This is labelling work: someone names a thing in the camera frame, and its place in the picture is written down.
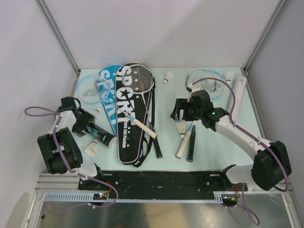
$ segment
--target bag strap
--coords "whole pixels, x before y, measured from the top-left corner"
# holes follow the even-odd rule
[[[153,89],[152,89],[152,114],[151,114],[151,122],[152,122],[152,125],[154,126],[154,122],[155,122],[155,84],[153,86]],[[143,141],[147,144],[147,151],[146,151],[146,154],[143,155],[142,157],[140,157],[136,162],[134,162],[132,165],[136,168],[140,167],[143,163],[143,161],[147,158],[147,156],[149,155],[150,153],[150,150],[152,148],[152,144],[153,144],[153,138],[150,137],[149,139],[149,142],[147,141],[146,137],[143,137]]]

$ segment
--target wall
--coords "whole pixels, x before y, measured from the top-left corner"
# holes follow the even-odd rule
[[[249,69],[269,138],[284,142],[304,213],[304,1],[291,0]]]
[[[1,1],[0,33],[0,227],[16,228],[45,169],[37,137],[54,122],[23,110],[56,109],[75,75],[34,0]]]
[[[46,0],[80,68],[243,67],[278,0]]]

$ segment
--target white shuttlecock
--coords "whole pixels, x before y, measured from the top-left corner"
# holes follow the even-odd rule
[[[95,109],[92,112],[92,115],[95,117],[95,122],[97,121],[99,114],[100,114],[100,109],[99,108]]]
[[[226,72],[224,73],[224,77],[225,77],[226,83],[227,83],[228,85],[231,84],[231,80],[233,79],[233,75],[234,75],[234,72],[232,72],[232,71],[226,71]]]
[[[169,82],[171,79],[173,79],[175,76],[171,71],[167,71],[165,79],[162,81],[163,83]]]
[[[179,134],[180,134],[180,138],[184,138],[185,137],[185,133],[186,133],[186,122],[176,122],[176,127],[179,130]]]
[[[85,148],[85,152],[89,155],[95,156],[97,153],[97,140],[94,139],[93,142]]]

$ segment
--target racket handle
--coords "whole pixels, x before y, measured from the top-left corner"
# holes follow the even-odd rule
[[[182,140],[182,142],[180,144],[179,150],[175,154],[175,157],[177,157],[178,159],[181,159],[182,153],[185,150],[185,147],[187,145],[187,142],[188,142],[190,136],[191,136],[191,131],[187,131],[184,139]]]
[[[188,162],[193,162],[193,154],[194,154],[194,144],[195,144],[195,126],[193,126],[193,130],[190,136],[190,143],[189,143],[189,151],[187,156]]]
[[[133,122],[140,127],[143,131],[147,132],[153,139],[157,137],[157,133],[149,129],[146,125],[144,125],[142,122],[140,122],[137,119],[134,119]]]
[[[154,129],[152,123],[150,123],[150,129],[155,132],[155,129]],[[161,151],[161,147],[160,147],[160,145],[158,143],[158,139],[157,138],[155,138],[153,140],[153,144],[154,144],[154,148],[155,148],[156,157],[158,159],[162,158],[162,151]]]

